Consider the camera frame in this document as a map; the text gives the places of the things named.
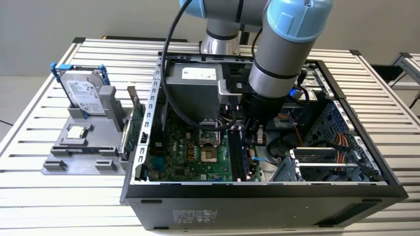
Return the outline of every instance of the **power supply label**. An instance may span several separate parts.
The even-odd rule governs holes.
[[[106,111],[95,85],[90,81],[78,80],[68,80],[67,84],[80,109],[91,115],[103,115]]]
[[[174,210],[176,224],[215,223],[218,210]]]
[[[183,68],[182,78],[186,80],[216,80],[216,68]]]

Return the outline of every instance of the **aluminum table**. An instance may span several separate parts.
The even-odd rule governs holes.
[[[108,68],[116,97],[131,106],[127,86],[147,101],[163,42],[78,39],[62,63]],[[172,43],[171,52],[198,53],[198,43]],[[251,55],[251,47],[242,47]],[[52,75],[0,143],[0,235],[420,235],[420,121],[351,50],[312,50],[347,95],[363,125],[410,198],[346,229],[310,231],[144,231],[131,207],[120,205],[124,176],[43,176],[40,169],[64,126],[70,105]]]

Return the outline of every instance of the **gray floor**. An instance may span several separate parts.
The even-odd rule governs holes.
[[[46,77],[0,76],[0,119],[15,123],[34,95],[39,91]],[[0,122],[0,141],[11,126]]]

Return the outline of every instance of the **green circuit board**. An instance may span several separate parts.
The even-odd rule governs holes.
[[[170,124],[164,167],[156,168],[152,165],[151,181],[236,181],[232,179],[227,133],[220,133],[219,147],[200,147],[199,136],[198,130]],[[250,180],[255,181],[255,179],[260,181],[258,164]]]

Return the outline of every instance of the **blue drive bracket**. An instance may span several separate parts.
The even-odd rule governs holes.
[[[100,65],[99,70],[103,72],[104,85],[111,85],[110,78],[108,78],[108,71],[104,64]]]
[[[51,70],[51,72],[52,72],[52,75],[55,76],[55,79],[56,79],[56,81],[60,83],[60,85],[62,85],[62,88],[63,88],[63,90],[64,90],[64,93],[66,93],[66,96],[67,96],[67,98],[68,98],[68,100],[70,100],[70,102],[71,102],[71,108],[75,108],[75,104],[74,104],[74,102],[72,102],[72,100],[71,100],[71,97],[70,97],[70,95],[68,95],[68,92],[66,91],[66,87],[63,86],[63,82],[62,82],[62,79],[60,79],[60,75],[59,75],[59,72],[60,71],[68,71],[68,70],[72,70],[75,67],[74,67],[74,65],[70,65],[70,64],[62,64],[58,68],[58,63],[55,63],[55,62],[52,62],[51,64],[50,64],[50,70]],[[83,113],[84,113],[84,118],[88,118],[90,117],[90,114],[86,112],[86,111],[83,111]]]

